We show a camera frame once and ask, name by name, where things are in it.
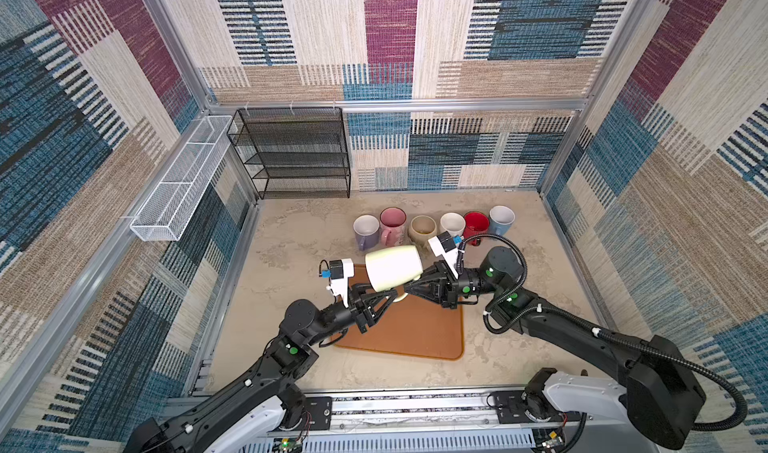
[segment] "brown tray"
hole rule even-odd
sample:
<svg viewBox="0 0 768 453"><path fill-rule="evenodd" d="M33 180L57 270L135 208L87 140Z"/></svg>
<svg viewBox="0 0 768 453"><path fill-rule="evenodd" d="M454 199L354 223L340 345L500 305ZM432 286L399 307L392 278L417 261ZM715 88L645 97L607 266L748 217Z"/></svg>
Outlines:
<svg viewBox="0 0 768 453"><path fill-rule="evenodd" d="M350 285L368 283L366 267L355 265ZM403 294L402 286L398 292ZM423 358L456 360L464 354L464 323L461 306L443 309L425 299L408 295L394 303L379 324L362 334L356 326L336 343L341 348Z"/></svg>

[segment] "robotic arm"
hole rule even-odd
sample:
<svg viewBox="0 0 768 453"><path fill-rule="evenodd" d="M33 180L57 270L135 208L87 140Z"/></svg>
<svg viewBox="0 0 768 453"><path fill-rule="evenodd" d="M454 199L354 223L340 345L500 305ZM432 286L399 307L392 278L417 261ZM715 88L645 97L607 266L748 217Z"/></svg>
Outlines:
<svg viewBox="0 0 768 453"><path fill-rule="evenodd" d="M479 268L465 269L464 248L468 241L481 237L502 241L507 248L494 247ZM484 323L491 333L513 329L543 339L610 376L610 380L592 379L554 369L540 370L521 398L516 399L523 403L530 419L546 421L560 411L595 413L628 421L658 445L679 449L691 430L729 429L746 417L746 402L741 393L719 375L687 362L669 340L654 336L647 342L604 330L524 289L527 266L520 250L508 239L483 234L462 241L443 233L432 238L430 246L442 259L405 283L406 293L449 309L474 305L481 295L492 295L484 312ZM331 343L322 341L339 333L344 335L355 325L365 333L379 322L397 296L394 289L377 292L370 284L353 285L348 291L341 291L340 285L346 285L352 275L349 266L351 262L347 260L336 260L321 271L323 277L330 279L329 289L341 296L341 301L322 311L306 299L291 303L278 335L253 366L196 408L162 425L154 419L146 420L134 430L125 453L225 451L247 443L250 437L276 428L291 429L301 423L306 398L294 383L318 358L310 346L331 345L340 337ZM380 277L380 265L377 270ZM377 286L384 289L391 285L379 282ZM502 326L492 326L491 318ZM715 423L696 423L706 396L694 371L715 381L731 395L736 404L731 417Z"/></svg>

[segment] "black mesh shelf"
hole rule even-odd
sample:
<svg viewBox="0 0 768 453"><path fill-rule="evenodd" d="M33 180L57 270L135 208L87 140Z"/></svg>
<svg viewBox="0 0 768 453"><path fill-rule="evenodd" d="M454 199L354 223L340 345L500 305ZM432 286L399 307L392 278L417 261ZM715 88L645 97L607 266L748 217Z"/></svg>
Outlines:
<svg viewBox="0 0 768 453"><path fill-rule="evenodd" d="M230 141L246 168L253 169L262 199L350 197L341 109L241 109L235 124L238 132Z"/></svg>

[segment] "patterned wall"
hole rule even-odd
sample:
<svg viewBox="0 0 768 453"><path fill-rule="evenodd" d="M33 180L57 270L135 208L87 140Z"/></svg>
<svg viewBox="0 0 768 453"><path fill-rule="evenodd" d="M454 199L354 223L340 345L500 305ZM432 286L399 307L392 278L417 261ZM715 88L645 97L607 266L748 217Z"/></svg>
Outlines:
<svg viewBox="0 0 768 453"><path fill-rule="evenodd" d="M581 96L629 0L164 0L220 102Z"/></svg>
<svg viewBox="0 0 768 453"><path fill-rule="evenodd" d="M196 113L141 0L2 0L0 377Z"/></svg>
<svg viewBox="0 0 768 453"><path fill-rule="evenodd" d="M224 160L180 241L135 239L0 451L122 451L181 396L248 206Z"/></svg>
<svg viewBox="0 0 768 453"><path fill-rule="evenodd" d="M656 0L640 29L547 199L610 325L750 403L686 449L768 451L768 0Z"/></svg>
<svg viewBox="0 0 768 453"><path fill-rule="evenodd" d="M570 110L351 113L352 189L534 187Z"/></svg>

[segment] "white wire basket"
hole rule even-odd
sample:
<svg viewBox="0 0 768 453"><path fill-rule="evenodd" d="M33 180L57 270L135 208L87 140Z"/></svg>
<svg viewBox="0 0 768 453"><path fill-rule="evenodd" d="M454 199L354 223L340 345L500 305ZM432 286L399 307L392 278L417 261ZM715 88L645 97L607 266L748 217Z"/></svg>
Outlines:
<svg viewBox="0 0 768 453"><path fill-rule="evenodd" d="M142 241L178 241L235 134L232 116L206 116L130 222Z"/></svg>

